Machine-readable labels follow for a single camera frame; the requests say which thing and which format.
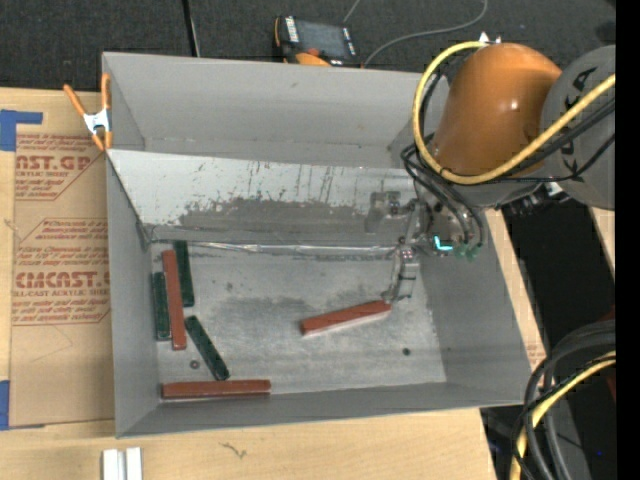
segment electronic device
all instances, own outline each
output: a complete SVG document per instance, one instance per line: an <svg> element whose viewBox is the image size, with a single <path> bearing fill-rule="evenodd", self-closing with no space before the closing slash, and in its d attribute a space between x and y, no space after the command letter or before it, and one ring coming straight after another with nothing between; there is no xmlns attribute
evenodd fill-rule
<svg viewBox="0 0 640 480"><path fill-rule="evenodd" d="M360 67L346 26L278 16L274 27L276 55L289 64Z"/></svg>

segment wooden table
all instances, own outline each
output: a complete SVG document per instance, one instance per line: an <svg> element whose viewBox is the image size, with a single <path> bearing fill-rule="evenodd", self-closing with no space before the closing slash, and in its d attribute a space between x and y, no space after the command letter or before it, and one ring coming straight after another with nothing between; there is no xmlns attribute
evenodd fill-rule
<svg viewBox="0 0 640 480"><path fill-rule="evenodd" d="M64 109L64 99L62 91L0 89L0 109L28 109L44 100ZM90 112L98 109L97 95L94 100L91 108L85 99ZM73 112L70 105L65 111ZM18 125L19 134L25 129ZM0 151L0 381L9 378L14 163L13 152ZM533 366L544 357L544 347L527 290L501 214L488 211L487 219ZM102 450L140 446L145 478L153 480L496 478L478 409L126 440L113 436L111 420L0 432L0 476L98 479Z"/></svg>

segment metal bracket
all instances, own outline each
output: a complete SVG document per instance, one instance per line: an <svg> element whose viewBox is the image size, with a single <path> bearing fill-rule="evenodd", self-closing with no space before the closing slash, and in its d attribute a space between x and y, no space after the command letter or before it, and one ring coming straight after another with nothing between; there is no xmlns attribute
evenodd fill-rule
<svg viewBox="0 0 640 480"><path fill-rule="evenodd" d="M424 209L425 204L417 200L409 205L411 214L406 235L401 237L395 252L391 286L382 294L382 298L387 302L410 298L413 294L413 286L420 272L420 259L414 245L419 241L416 232L420 229L420 217L424 216Z"/></svg>

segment red plastic bar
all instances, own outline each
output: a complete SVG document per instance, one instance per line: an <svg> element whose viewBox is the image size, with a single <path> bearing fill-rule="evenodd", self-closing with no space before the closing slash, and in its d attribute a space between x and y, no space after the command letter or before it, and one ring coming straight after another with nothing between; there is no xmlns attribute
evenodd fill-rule
<svg viewBox="0 0 640 480"><path fill-rule="evenodd" d="M270 392L271 381L263 379L172 382L162 385L162 398L165 400L264 395Z"/></svg>
<svg viewBox="0 0 640 480"><path fill-rule="evenodd" d="M162 252L162 265L167 280L167 302L169 304L172 347L173 350L184 350L187 348L187 330L184 325L178 259L173 249L167 249Z"/></svg>
<svg viewBox="0 0 640 480"><path fill-rule="evenodd" d="M332 313L307 318L300 322L300 331L303 335L328 331L347 324L359 323L361 320L369 320L374 317L384 317L391 311L391 304L384 300L367 302L359 306L353 306Z"/></svg>

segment stain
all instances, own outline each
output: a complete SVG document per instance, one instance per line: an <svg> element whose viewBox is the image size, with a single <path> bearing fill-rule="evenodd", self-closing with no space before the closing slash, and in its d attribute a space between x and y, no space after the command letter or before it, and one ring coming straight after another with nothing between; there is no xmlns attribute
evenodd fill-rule
<svg viewBox="0 0 640 480"><path fill-rule="evenodd" d="M247 455L247 450L238 451L238 449L230 443L219 443L223 448L229 448L236 456L242 460L245 455Z"/></svg>

